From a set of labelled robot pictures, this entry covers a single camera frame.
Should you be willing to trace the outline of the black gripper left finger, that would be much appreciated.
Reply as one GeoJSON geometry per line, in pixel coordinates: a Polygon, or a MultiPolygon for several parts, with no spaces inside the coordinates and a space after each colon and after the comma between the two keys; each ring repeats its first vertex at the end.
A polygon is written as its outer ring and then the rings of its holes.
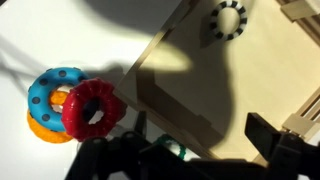
{"type": "Polygon", "coordinates": [[[135,132],[140,134],[142,137],[146,136],[147,114],[145,111],[138,112],[133,129],[135,132]]]}

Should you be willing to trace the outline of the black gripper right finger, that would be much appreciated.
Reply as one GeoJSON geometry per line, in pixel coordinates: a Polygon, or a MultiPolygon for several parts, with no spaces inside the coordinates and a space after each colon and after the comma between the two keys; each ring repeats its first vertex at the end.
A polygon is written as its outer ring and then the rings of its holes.
{"type": "Polygon", "coordinates": [[[265,160],[272,157],[275,146],[282,135],[258,113],[248,113],[245,135],[265,160]]]}

